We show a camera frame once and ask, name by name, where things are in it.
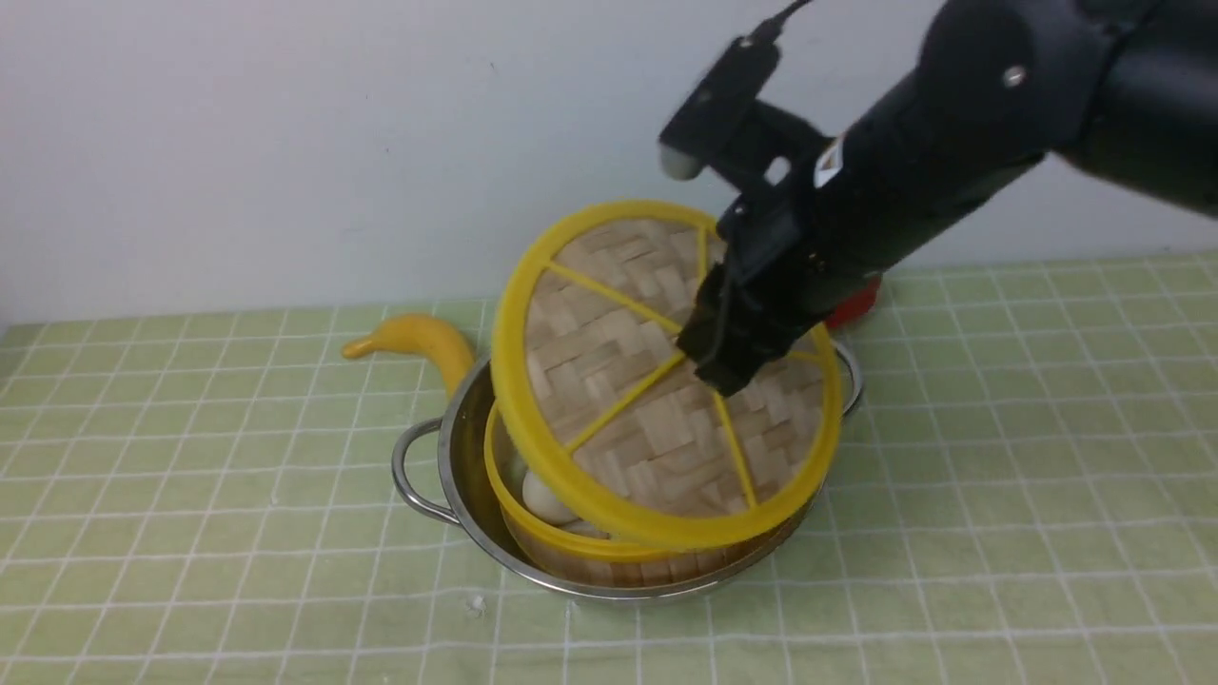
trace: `pot handle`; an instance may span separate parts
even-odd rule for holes
[[[390,466],[393,469],[393,485],[412,509],[428,518],[438,520],[440,523],[460,527],[460,519],[457,518],[457,514],[454,514],[452,509],[442,507],[426,500],[423,495],[419,495],[414,486],[410,485],[410,480],[406,478],[406,452],[419,438],[440,430],[441,421],[442,419],[440,418],[432,418],[407,428],[406,431],[402,433],[402,436],[397,439],[397,444],[393,445],[393,456],[390,461]]]
[[[855,358],[854,352],[837,340],[833,341],[833,352],[842,360],[847,372],[850,374],[850,395],[847,397],[845,406],[842,410],[842,418],[845,418],[859,408],[859,401],[862,400],[862,368],[859,367],[859,360]]]

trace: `bamboo steamer lid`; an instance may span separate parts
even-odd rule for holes
[[[622,540],[709,550],[795,514],[828,472],[842,388],[817,327],[723,399],[675,345],[722,255],[715,219],[664,202],[590,207],[524,256],[495,324],[503,424],[580,518]]]

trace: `yellow banana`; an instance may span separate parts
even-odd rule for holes
[[[358,360],[373,352],[423,355],[440,367],[448,396],[474,368],[474,350],[453,324],[429,314],[404,314],[385,319],[376,330],[342,346],[342,356]]]

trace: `stainless steel pot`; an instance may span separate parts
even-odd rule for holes
[[[862,394],[862,377],[859,374],[854,357],[844,347],[837,346],[837,352],[845,362],[853,385],[844,412],[849,414],[857,406]],[[486,475],[486,462],[482,457],[482,436],[493,401],[495,390],[491,385],[490,360],[482,358],[457,389],[457,394],[442,418],[424,421],[410,427],[398,438],[392,456],[393,484],[406,503],[413,509],[438,522],[462,528],[479,547],[513,573],[576,600],[618,605],[655,603],[709,591],[739,575],[773,552],[794,533],[808,507],[811,506],[809,502],[750,555],[693,580],[641,589],[603,587],[571,583],[535,567],[515,544],[503,522],[503,512],[491,490]],[[436,466],[440,469],[440,485],[448,500],[447,507],[419,495],[406,477],[406,452],[410,444],[423,435],[436,431],[440,433]]]

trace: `black robotic arm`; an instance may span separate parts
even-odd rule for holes
[[[734,40],[660,135],[669,176],[739,191],[677,339],[722,395],[1050,154],[1218,217],[1214,0],[948,0],[916,67],[832,139],[758,100],[808,2]]]

